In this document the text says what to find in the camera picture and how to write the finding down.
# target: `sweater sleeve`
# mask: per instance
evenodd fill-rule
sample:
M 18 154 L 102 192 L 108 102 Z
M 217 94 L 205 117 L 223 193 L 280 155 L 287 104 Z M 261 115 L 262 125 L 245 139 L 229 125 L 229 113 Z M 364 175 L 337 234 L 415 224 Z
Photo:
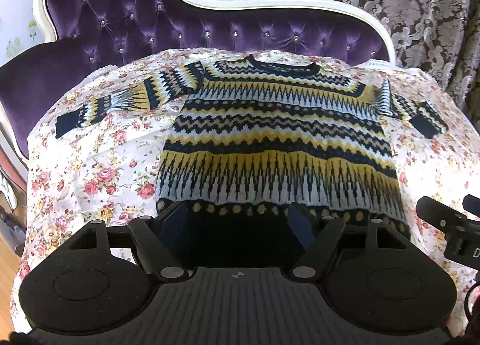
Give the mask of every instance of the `sweater sleeve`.
M 385 115 L 412 124 L 424 137 L 432 139 L 448 130 L 447 124 L 428 101 L 415 102 L 391 92 L 390 83 L 384 80 L 375 100 L 379 115 Z
M 203 81 L 201 62 L 193 62 L 171 70 L 155 73 L 129 88 L 91 100 L 79 109 L 57 118 L 56 138 L 77 127 L 101 122 L 113 109 L 148 111 L 184 94 L 195 92 Z

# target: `wall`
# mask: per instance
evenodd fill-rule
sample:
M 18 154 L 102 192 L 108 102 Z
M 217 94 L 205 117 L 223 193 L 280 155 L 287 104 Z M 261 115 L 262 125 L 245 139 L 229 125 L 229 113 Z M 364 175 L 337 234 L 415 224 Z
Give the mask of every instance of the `wall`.
M 0 66 L 43 41 L 32 0 L 0 0 Z

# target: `bed sheet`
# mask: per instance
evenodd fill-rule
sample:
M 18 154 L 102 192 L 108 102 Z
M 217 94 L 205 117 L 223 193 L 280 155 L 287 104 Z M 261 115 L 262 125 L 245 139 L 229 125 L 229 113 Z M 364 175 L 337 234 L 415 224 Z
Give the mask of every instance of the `bed sheet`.
M 156 216 L 158 159 L 184 98 L 147 113 L 112 112 L 99 124 L 72 130 L 59 140 L 55 139 L 56 117 L 92 98 L 147 78 L 154 70 L 198 60 L 204 63 L 234 60 L 246 54 L 216 49 L 167 50 L 119 69 L 107 68 L 97 73 L 96 79 L 83 81 L 66 93 L 40 120 L 28 139 L 27 240 L 10 301 L 17 331 L 30 330 L 18 301 L 22 279 L 86 222 L 102 219 L 107 225 L 125 225 L 141 215 Z M 421 137 L 407 122 L 384 117 L 381 123 L 392 145 L 412 241 L 455 282 L 458 299 L 448 326 L 454 335 L 462 332 L 466 324 L 463 299 L 474 284 L 476 271 L 443 257 L 443 234 L 416 217 L 415 204 L 428 195 L 463 212 L 463 197 L 468 193 L 480 195 L 480 137 L 470 122 L 435 80 L 420 70 L 382 65 L 350 67 L 333 58 L 280 51 L 253 54 L 260 61 L 292 65 L 316 61 L 325 70 L 341 71 L 377 87 L 388 77 L 394 92 L 417 101 L 431 101 L 449 127 L 448 132 L 433 140 Z

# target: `purple tufted headboard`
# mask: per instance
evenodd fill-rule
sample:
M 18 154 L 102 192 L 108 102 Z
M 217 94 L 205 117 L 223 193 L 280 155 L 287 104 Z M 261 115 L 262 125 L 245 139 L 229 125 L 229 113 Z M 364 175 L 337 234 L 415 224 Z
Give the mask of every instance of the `purple tufted headboard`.
M 380 22 L 332 0 L 34 0 L 34 14 L 52 43 L 0 68 L 0 101 L 23 154 L 37 121 L 93 70 L 165 49 L 279 49 L 352 65 L 395 62 Z

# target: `purple velvet upholstery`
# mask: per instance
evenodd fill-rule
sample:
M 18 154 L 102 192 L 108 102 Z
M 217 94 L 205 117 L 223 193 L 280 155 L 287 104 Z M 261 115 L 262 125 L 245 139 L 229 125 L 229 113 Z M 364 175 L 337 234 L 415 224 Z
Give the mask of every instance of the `purple velvet upholstery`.
M 279 49 L 336 57 L 351 65 L 372 57 L 388 61 L 386 46 L 373 28 L 329 11 L 212 11 L 181 0 L 46 3 L 59 40 L 36 46 L 0 68 L 0 100 L 24 154 L 36 122 L 90 72 L 165 49 Z

